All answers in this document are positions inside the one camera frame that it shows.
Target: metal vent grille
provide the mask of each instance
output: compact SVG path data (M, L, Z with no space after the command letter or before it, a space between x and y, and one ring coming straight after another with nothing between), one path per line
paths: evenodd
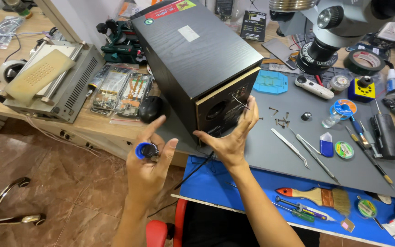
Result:
M74 90L72 91L67 102L65 103L65 106L68 107L70 110L72 110L72 107L74 106L75 102L79 98L80 93L83 91L84 87L86 86L86 83L88 82L88 79L91 76L92 72L94 71L97 63L98 63L97 60L95 58L92 58L85 72L83 72L82 76L80 77L79 82L75 85Z

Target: red sticker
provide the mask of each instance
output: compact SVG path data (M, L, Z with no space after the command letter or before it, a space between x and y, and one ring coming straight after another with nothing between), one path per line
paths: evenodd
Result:
M145 17L146 17L146 19L152 18L155 20L155 19L161 18L163 16L178 12L179 9L176 6L176 4L179 2L182 2L182 1L184 1L184 0L176 1L174 3L171 3L169 5L162 7L161 9L157 9L152 12L149 12L145 15Z

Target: smartphone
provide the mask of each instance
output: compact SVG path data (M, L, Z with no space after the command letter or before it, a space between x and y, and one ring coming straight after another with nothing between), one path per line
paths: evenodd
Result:
M283 63L289 67L291 70L297 69L297 65L294 61L289 60L289 56L294 52L289 50L288 46L283 44L279 39L273 38L268 42L262 44L270 53L276 56L278 59L282 60Z

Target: microscope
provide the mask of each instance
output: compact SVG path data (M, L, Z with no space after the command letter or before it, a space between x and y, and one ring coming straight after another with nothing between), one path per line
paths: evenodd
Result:
M300 70L320 75L337 61L337 50L356 44L367 33L395 21L395 0L270 0L279 36L304 33L296 58ZM310 42L306 33L313 30Z

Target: red wire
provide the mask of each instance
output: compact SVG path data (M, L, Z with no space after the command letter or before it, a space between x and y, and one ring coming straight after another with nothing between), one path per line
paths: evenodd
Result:
M323 82L321 82L320 76L315 76L315 78L318 84L324 87Z
M301 50L301 47L297 44L297 42L295 42L295 40L294 40L294 36L293 35L291 35L291 37L292 37L292 40L293 40L293 42L298 46L298 49L300 49Z

